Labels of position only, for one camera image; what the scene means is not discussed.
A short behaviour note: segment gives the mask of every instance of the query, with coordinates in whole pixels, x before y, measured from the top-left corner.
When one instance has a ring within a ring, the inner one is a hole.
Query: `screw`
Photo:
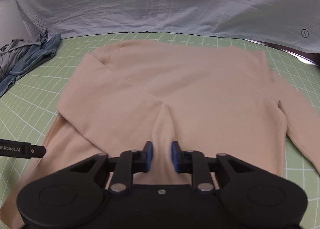
[[[122,192],[124,190],[127,189],[126,185],[124,184],[121,184],[121,183],[115,183],[113,185],[110,186],[110,189],[113,191],[113,192]]]
[[[201,183],[201,184],[198,184],[198,189],[201,190],[202,192],[208,192],[214,189],[214,186],[210,183]]]
[[[167,191],[165,189],[159,189],[158,194],[159,195],[164,195]]]

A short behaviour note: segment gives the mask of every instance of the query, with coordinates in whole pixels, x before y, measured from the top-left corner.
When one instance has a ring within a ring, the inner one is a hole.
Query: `green grid mat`
[[[320,71],[285,52],[245,40],[202,37],[169,33],[120,33],[68,38],[61,41],[57,55],[34,69],[0,99],[0,138],[42,144],[53,122],[61,90],[83,55],[107,44],[128,39],[152,39],[159,42],[200,47],[236,46],[248,51],[266,52],[270,67],[295,86],[320,114]],[[5,201],[31,160],[0,157],[0,204]],[[287,138],[285,177],[302,187],[308,195],[308,209],[301,225],[320,227],[319,176]],[[2,222],[0,228],[7,228]]]

